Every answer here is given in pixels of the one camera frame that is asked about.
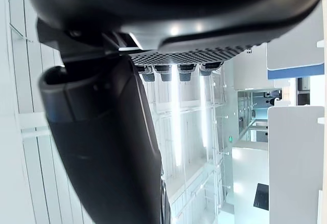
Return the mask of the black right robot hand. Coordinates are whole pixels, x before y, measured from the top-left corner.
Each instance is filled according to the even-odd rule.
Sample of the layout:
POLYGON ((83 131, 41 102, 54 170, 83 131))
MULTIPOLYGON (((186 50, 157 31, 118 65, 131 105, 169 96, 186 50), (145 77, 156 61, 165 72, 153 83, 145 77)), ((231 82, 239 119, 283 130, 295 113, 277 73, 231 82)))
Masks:
POLYGON ((212 71, 281 37, 320 0, 30 0, 63 64, 39 90, 71 184, 96 223, 170 223, 141 75, 212 71))

